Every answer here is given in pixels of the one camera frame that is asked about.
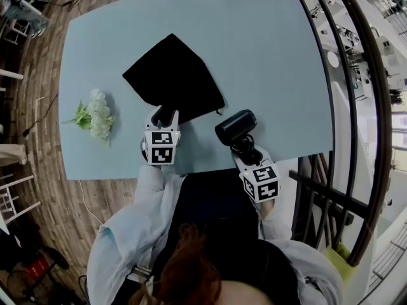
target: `table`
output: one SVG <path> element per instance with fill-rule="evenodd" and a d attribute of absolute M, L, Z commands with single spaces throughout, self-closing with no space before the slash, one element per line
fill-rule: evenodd
<path fill-rule="evenodd" d="M 143 121 L 153 106 L 121 75 L 171 33 L 205 62 L 226 102 L 222 116 L 212 112 L 181 125 L 178 173 L 234 167 L 214 127 L 241 109 L 256 115 L 252 134 L 274 161 L 332 149 L 324 69 L 298 0 L 122 0 L 69 24 L 59 90 L 68 179 L 137 177 L 146 163 Z M 94 88 L 107 93 L 117 117 L 110 147 L 63 124 Z"/>

